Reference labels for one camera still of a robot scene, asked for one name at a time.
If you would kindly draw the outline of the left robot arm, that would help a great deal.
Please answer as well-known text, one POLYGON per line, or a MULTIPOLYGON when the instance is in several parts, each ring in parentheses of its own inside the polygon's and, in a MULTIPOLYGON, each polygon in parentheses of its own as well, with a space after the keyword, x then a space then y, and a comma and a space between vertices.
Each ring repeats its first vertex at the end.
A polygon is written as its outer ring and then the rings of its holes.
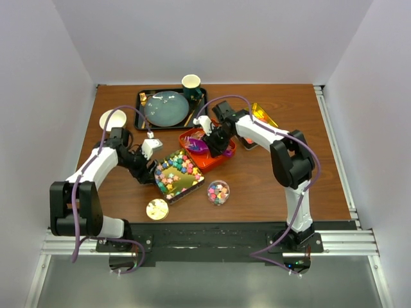
POLYGON ((142 145, 132 150, 130 133, 113 128, 110 136, 96 145, 90 157, 73 175, 53 182, 49 188, 50 228, 55 236, 73 236, 74 254, 85 237, 109 240, 119 252, 132 247, 130 223, 125 219, 103 214, 98 189, 115 167, 123 167, 140 184, 152 184, 156 161, 152 155, 162 148, 162 142, 148 133, 142 145))

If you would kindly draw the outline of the gold round jar lid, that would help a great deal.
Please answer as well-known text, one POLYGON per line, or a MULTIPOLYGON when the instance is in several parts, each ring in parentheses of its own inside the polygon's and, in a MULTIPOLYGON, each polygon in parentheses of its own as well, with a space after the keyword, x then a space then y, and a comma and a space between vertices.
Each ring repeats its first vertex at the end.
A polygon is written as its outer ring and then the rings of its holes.
POLYGON ((169 211, 168 204, 163 199, 151 200, 146 206, 146 215, 153 221, 164 220, 169 211))

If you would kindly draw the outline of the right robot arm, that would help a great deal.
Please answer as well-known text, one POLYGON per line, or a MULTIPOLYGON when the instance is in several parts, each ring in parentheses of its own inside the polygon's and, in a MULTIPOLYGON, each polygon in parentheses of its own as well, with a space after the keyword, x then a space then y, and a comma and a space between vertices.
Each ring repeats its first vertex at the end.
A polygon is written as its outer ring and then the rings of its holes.
POLYGON ((217 125, 206 115, 197 115, 194 119, 194 124, 204 131, 202 140, 211 156, 221 156, 233 136, 251 139, 269 152, 274 178, 284 187, 286 229, 272 244, 251 256, 273 249, 285 238, 291 251, 301 252, 314 234, 310 188, 319 177, 312 177, 313 170, 321 171, 319 159, 307 145, 304 134, 299 130, 288 132, 275 128, 255 117, 251 109, 235 111, 226 101, 213 107, 213 112, 217 125))

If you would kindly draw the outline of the gold tin of gummies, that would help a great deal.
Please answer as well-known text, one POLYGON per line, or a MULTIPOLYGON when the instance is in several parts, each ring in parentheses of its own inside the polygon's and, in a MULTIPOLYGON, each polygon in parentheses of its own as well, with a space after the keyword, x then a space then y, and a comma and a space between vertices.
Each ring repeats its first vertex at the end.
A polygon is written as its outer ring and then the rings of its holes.
MULTIPOLYGON (((267 112, 257 103, 251 104, 252 115, 260 121, 269 124, 270 126, 278 128, 277 123, 267 114, 267 112)), ((250 138, 238 137, 246 150, 255 148, 258 144, 250 138)))

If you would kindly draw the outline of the star candy tin box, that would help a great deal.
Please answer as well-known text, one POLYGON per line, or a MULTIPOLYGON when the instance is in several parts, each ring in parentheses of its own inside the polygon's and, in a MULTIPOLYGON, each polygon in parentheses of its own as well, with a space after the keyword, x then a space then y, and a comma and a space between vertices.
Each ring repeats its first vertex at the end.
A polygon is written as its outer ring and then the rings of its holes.
POLYGON ((154 178, 169 204, 179 201, 205 182, 204 174, 183 148, 174 151, 157 164, 154 178))

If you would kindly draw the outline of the purple plastic scoop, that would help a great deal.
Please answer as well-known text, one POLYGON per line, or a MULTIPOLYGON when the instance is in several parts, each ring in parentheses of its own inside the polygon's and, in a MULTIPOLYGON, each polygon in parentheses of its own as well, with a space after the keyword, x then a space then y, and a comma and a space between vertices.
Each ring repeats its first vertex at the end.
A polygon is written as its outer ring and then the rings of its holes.
MULTIPOLYGON (((188 137, 186 140, 186 148, 189 152, 197 154, 197 155, 204 155, 210 154, 210 150, 207 144, 201 139, 194 139, 188 137)), ((225 157, 232 157, 234 155, 234 150, 231 147, 228 147, 223 153, 225 157)))

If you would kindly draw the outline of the clear plastic jar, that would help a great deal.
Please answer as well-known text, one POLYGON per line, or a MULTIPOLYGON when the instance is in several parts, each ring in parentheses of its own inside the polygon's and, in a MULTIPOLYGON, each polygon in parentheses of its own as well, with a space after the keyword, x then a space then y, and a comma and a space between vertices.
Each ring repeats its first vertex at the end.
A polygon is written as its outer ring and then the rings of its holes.
POLYGON ((229 196, 229 185, 223 180, 212 181, 207 188, 208 200, 214 205, 223 205, 229 196))

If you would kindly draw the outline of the orange lollipop box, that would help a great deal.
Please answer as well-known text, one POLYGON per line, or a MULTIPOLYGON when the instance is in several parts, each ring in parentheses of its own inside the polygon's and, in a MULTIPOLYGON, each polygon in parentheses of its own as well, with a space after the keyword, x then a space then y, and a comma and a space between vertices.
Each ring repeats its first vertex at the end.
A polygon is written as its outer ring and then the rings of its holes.
POLYGON ((209 151, 198 153, 190 149, 192 142, 189 139, 200 139, 204 135, 204 131, 201 128, 191 128, 188 131, 182 133, 179 136, 179 143, 182 148, 184 148, 188 155, 191 157, 192 161, 199 167, 203 173, 207 173, 212 169, 222 165, 224 162, 228 161, 236 153, 236 144, 233 140, 230 140, 228 147, 228 155, 219 156, 212 158, 209 151))

